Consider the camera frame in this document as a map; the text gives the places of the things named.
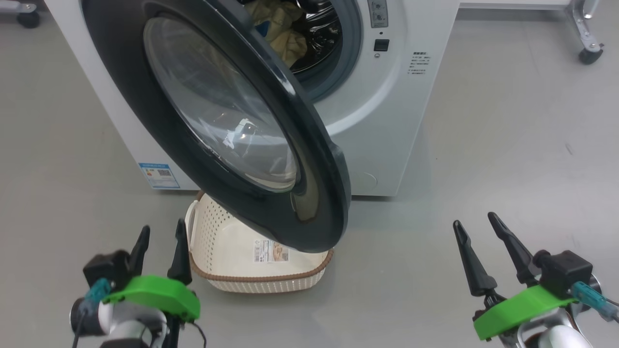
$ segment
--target cloth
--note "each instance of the cloth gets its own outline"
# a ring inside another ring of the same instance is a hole
[[[287,67],[307,53],[305,37],[290,28],[292,22],[303,15],[302,9],[292,2],[280,0],[254,0],[246,4],[245,9],[254,20],[256,30]]]

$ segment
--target caster wheel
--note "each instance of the caster wheel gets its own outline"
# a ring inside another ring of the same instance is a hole
[[[603,49],[600,49],[598,52],[589,52],[583,48],[582,51],[578,54],[578,60],[580,60],[580,62],[585,65],[590,65],[595,63],[595,61],[600,58],[603,52]]]
[[[36,28],[40,22],[37,12],[20,13],[17,15],[17,23],[21,24],[24,28]]]

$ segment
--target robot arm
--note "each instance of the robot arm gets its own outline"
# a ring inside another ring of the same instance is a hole
[[[77,337],[106,336],[102,348],[176,348],[181,325],[200,315],[191,283],[184,221],[176,228],[176,252],[168,277],[142,276],[150,229],[145,226],[131,254],[96,255],[84,267],[90,290],[71,308]]]
[[[512,298],[498,295],[496,281],[483,268],[468,233],[454,222],[470,293],[485,298],[485,309],[473,317],[481,340],[498,337],[507,348],[591,348],[576,324],[580,312],[593,308],[606,321],[619,322],[617,307],[601,295],[591,263],[569,250],[556,255],[542,250],[533,256],[495,213],[488,218],[527,289]]]

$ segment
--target blue connector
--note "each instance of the blue connector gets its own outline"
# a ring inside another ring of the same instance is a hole
[[[617,320],[617,307],[606,301],[599,292],[583,282],[572,285],[572,296],[579,302],[595,309],[605,321]]]
[[[77,308],[80,313],[90,315],[97,310],[99,302],[109,295],[111,291],[112,286],[110,282],[105,278],[101,278],[92,285],[84,296],[84,301]]]

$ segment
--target control panel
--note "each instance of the control panel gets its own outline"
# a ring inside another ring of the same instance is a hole
[[[372,28],[386,28],[389,26],[387,16],[387,0],[368,0],[370,21]]]

